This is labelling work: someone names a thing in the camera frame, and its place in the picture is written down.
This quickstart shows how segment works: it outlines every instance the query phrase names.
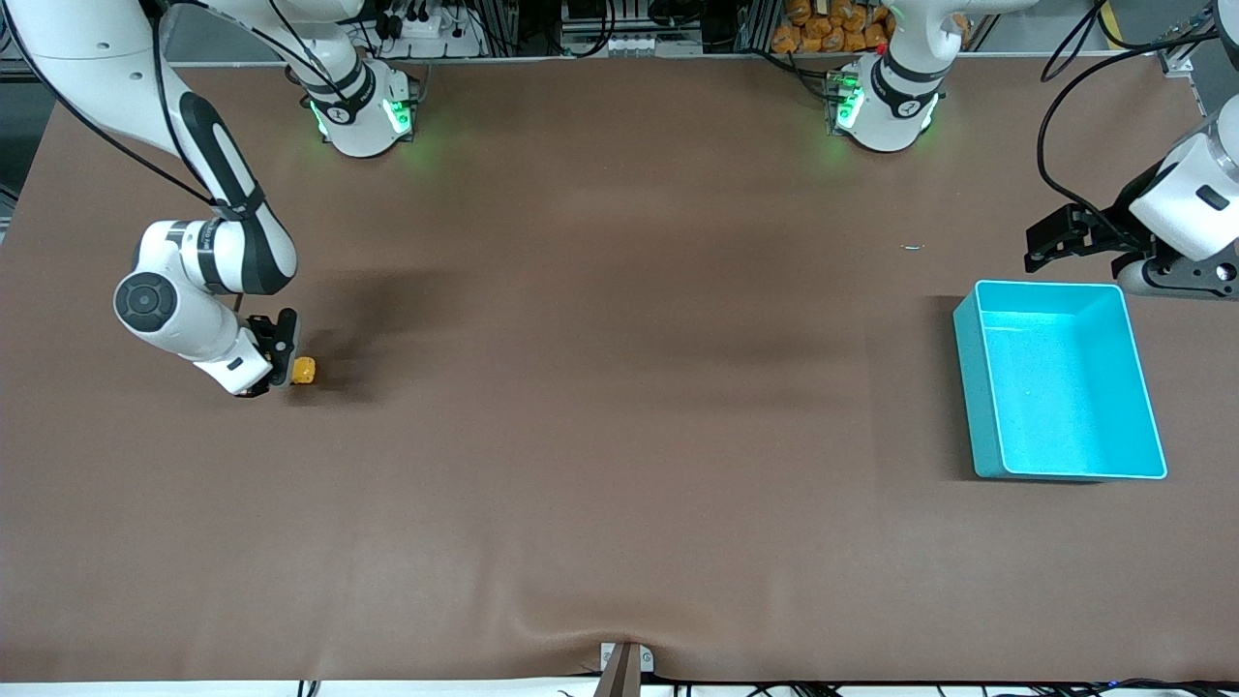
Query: black cable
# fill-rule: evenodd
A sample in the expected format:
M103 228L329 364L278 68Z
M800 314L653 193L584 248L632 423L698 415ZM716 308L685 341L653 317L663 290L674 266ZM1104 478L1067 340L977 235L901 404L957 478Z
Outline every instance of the black cable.
M201 0L171 0L171 4L172 5L192 5L195 7L201 7L201 9L206 10L206 11L208 11L211 14L214 14L214 10L212 10L211 6L208 6L207 4L202 2ZM271 35L266 33L265 31L263 31L260 28L255 28L255 27L252 27L252 26L244 26L244 25L238 25L238 26L242 26L243 28L245 28L247 31L249 31L254 36L261 38L263 41L266 41L269 43L279 46L280 50L284 51L285 53L287 53L290 58L292 58L294 61L296 61L296 62L301 63L302 66L305 66L305 68L309 69L310 72L312 72L315 74L315 77L317 77L320 80L322 80L323 84L326 84L327 87L331 87L332 90L336 93L336 95L339 97L341 102L347 102L348 100L348 98L344 97L344 93L341 92L338 87L336 87L336 83L332 82L331 78L328 78L326 74L322 73L322 71L320 71L318 68L316 68L313 66L313 63L311 63L311 62L306 61L305 58L297 56L296 51L292 51L291 48L289 48L284 43L280 43L279 41L275 40L275 37L273 37Z
M266 0L266 4L271 6L271 11L275 12L275 16L280 19L280 22L284 25L284 28L289 30L289 33L292 35L292 38L295 38L297 41L297 45L301 46L301 50L305 52L306 58L310 58L310 61L313 64L318 66L320 71L327 73L327 66L322 64L322 61L320 61L318 57L315 56L312 51L310 51L310 47L306 46L306 42L301 38L301 35L297 33L297 30L292 28L292 24L289 22L289 19L284 16L284 12L280 10L280 6L275 4L275 0ZM333 82L328 80L328 84L331 84L331 88L335 89L337 93L339 92L339 88L336 87Z
M766 58L766 62L771 63L772 66L777 67L778 69L781 69L783 72L799 73L799 74L803 74L804 77L815 77L815 78L820 78L820 79L825 79L826 78L826 73L824 73L824 72L807 71L807 69L797 68L794 66L789 66L789 64L784 63L783 61L779 61L778 57L774 56L773 53L769 53L768 51L762 51L761 48L745 48L745 50L740 51L740 53L752 53L755 56L761 56L762 58Z
M372 58L378 58L378 50L374 48L374 42L370 41L370 30L366 28L366 22L361 19L357 20L357 26L362 27L362 36L366 37L366 50L370 53Z
M1049 171L1046 168L1046 131L1049 130L1049 121L1054 118L1054 113L1058 111L1058 108L1063 104L1063 100L1067 99L1067 95L1070 94L1073 89L1079 87L1080 83L1083 83L1085 79L1088 79L1098 71L1108 68L1115 63L1126 61L1129 58L1135 58L1136 56L1144 56L1145 53L1151 51L1165 51L1166 48L1175 48L1177 46L1201 43L1203 41L1208 41L1211 38L1217 38L1217 37L1218 32L1211 31L1199 36L1186 36L1181 38L1172 38L1170 41L1157 41L1154 43L1149 43L1140 50L1124 51L1123 53L1119 53L1116 56L1110 56L1109 58L1105 58L1099 63L1089 66L1080 74L1075 76L1069 83L1067 83L1067 87L1064 87L1063 90L1059 92L1057 97L1054 97L1054 100L1051 102L1049 104L1049 109L1046 110L1044 118L1042 118L1041 120L1041 129L1037 131L1037 172L1041 175L1041 180L1044 181L1047 186L1049 186L1058 193L1074 201L1079 206L1083 206L1089 213L1095 215L1097 219L1101 222L1101 224L1110 228L1110 230L1114 232L1116 235L1119 235L1120 238L1125 238L1126 235L1123 232L1120 232L1119 228L1115 227L1114 223L1111 223L1110 219L1105 217L1105 213L1103 213L1097 206L1094 206L1092 202L1089 202L1079 193L1075 193L1070 188L1067 188L1062 183L1058 183L1058 181L1056 181L1054 177L1049 175ZM1121 683L1111 683L1111 685L1121 685Z
M973 38L973 42L969 43L969 46L968 46L969 51L973 51L973 52L980 51L981 46L985 43L985 41L989 40L989 37L990 37L991 33L994 33L994 27L999 26L999 20L1002 19L1002 15L999 14L999 15L992 15L992 16L994 16L994 19L985 27L985 33L983 33L983 35Z
M502 38L498 35L496 35L494 30L491 28L491 25L487 24L486 19L482 16L482 11L481 10L478 10L477 15L473 15L473 12L470 12L468 15L470 15L470 24L475 24L476 22L478 26L482 27L482 32L486 33L486 36L489 37L491 41L498 43L499 46L503 46L503 53L504 53L504 56L512 56L512 50L513 48L517 48L517 50L520 48L520 43L519 42L513 43L512 41L508 41L506 38Z
M1049 54L1049 59L1046 61L1044 67L1041 68L1041 82L1049 82L1061 76L1063 71L1066 71L1068 66L1075 61L1075 57L1080 54L1080 50L1084 48L1084 41L1088 40L1088 35L1093 31L1093 26L1097 25L1097 20L1100 15L1101 4L1094 4L1089 11L1084 12L1080 21L1078 21L1072 31L1063 38L1062 43L1058 45L1058 48L1054 48L1054 52ZM1070 43L1077 35L1079 35L1079 38L1075 41L1075 48L1072 50L1072 54L1059 63L1057 68L1054 68L1054 61L1063 54L1063 51L1067 50L1067 45Z
M825 92L823 92L823 90L818 89L817 87L814 87L813 83L809 82L809 78L805 77L805 73L803 71L800 71L800 68L798 68L795 66L795 58L793 58L790 53L787 54L787 59L788 59L789 63L792 63L792 69L795 71L795 77L798 77L800 79L800 84L807 90L809 90L809 94L813 94L818 99L821 99L823 102L826 102L826 103L838 102L839 100L838 97L833 97L830 94L826 94Z
M155 92L159 93L159 106L164 111L164 125L167 126L167 136L172 140L172 147L176 149L177 156L185 162L185 168L190 170L190 173L198 181L198 184L209 192L211 187L207 186L207 180L202 178L198 170L190 163L190 157L185 154L181 139L176 135L176 128L172 125L172 111L167 108L167 89L164 87L164 53L162 47L160 47L159 36L160 24L160 19L151 22L151 53L154 53L155 59Z
M616 12L616 0L607 0L607 10L611 12L611 27L607 28L605 32L602 32L601 36L598 36L598 41L593 45L593 47L591 47L585 53L581 53L580 56L577 56L577 58L589 58L590 56L593 56L598 51L602 51L603 48L607 47L608 43L611 43L611 40L616 35L616 19L617 19L616 17L616 15L617 15L617 12ZM606 24L606 17L602 17L602 22L600 22L600 25L598 25L600 28L605 24Z
M575 54L567 48L564 48L564 46L560 45L559 41L556 41L554 37L555 20L551 17L550 12L546 11L553 5L558 7L559 0L550 0L549 2L545 2L543 6L543 12L545 12L543 16L543 36L546 38L546 48L555 51L555 53L559 56L571 56L574 58L589 58L590 56L593 56L598 51L606 48L616 35L616 19L617 19L616 2L615 0L607 0L607 11L611 15L611 27L607 28L606 14L602 15L602 19L598 21L598 28L601 31L601 33L598 35L598 40L595 41L593 46L591 46L590 50L586 51L585 53Z
M52 85L52 83L47 79L47 77L43 74L43 72L38 69L38 66L35 64L35 62L32 59L30 59L30 53L26 51L26 45L21 40L21 35L17 33L17 27L12 24L12 16L9 14L9 9L5 7L2 2L0 2L0 9L2 9L2 11L4 11L4 20L5 20L5 26L9 27L9 36L12 37L14 43L17 45L17 51L21 53L22 58L25 58L26 63L30 66L30 71L32 73L35 73L35 77L37 77L43 83L45 87L47 87L47 90L52 93L52 97L55 97L57 102L59 102L61 104L64 105L64 109L68 110L68 113L73 114L73 116L77 118L77 120L82 121L82 125L84 125L88 129L90 129L90 132L98 135L105 142L108 142L109 145L112 145L116 150L120 150L121 152L124 152L125 155L128 155L130 158L133 158L135 162L138 162L141 166L146 167L147 170L157 173L160 177L162 177L164 180L166 180L169 183L175 184L176 187L181 188L182 191L185 191L190 196L193 196L195 198L197 198L198 201L202 201L203 203L206 203L208 206L211 206L211 204L214 203L214 201L212 201L209 197L203 196L202 193L195 191L192 186L190 186L190 184L185 183L183 181L176 178L175 176L170 175L166 170L161 168L159 165L151 162L146 157L142 157L138 152L134 152L133 150L130 150L129 147L126 147L119 140L116 140L115 137L113 137L108 131L103 130L94 121L92 121L90 119L88 119L85 116L85 114L83 114L81 110L78 110L77 106L74 106L68 99L66 99L64 95L61 94L61 92L58 89L56 89L55 85Z
M1114 30L1110 28L1110 25L1105 24L1105 17L1100 14L1100 10L1110 0L1094 0L1094 4L1097 5L1098 9L1097 25L1101 27L1101 33L1104 33L1105 37L1110 40L1110 43L1114 43L1120 48L1142 48L1144 45L1141 43L1127 43L1126 41L1119 38L1119 36L1114 32Z

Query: robotic arm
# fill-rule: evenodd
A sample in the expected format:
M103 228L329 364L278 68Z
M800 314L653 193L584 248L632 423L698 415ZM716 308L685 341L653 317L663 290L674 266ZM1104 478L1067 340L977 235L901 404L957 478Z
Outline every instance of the robotic arm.
M1239 68L1239 0L1217 0L1214 21ZM1028 228L1025 269L1118 251L1111 271L1137 295L1239 298L1239 95L1188 132L1103 210L1069 203Z
M856 63L860 95L836 105L839 130L870 150L893 152L912 145L929 126L938 85L963 41L955 12L1012 12L1037 0L882 0L895 14L896 31L881 56Z
M322 125L346 155L382 152L400 137L401 126L408 131L408 124L389 118L401 84L408 92L404 73L362 61L335 25L301 24L294 35L292 22L347 19L361 0L195 4L274 41L316 110L328 116ZM286 26L278 5L291 17ZM4 7L31 67L79 116L178 155L209 191L213 218L157 222L142 234L133 270L115 291L118 318L233 395L286 385L296 312L282 311L275 323L242 318L218 295L282 288L296 272L292 240L219 114L157 54L157 24L152 30L139 0L6 0ZM290 46L300 48L302 41L305 56L295 56Z

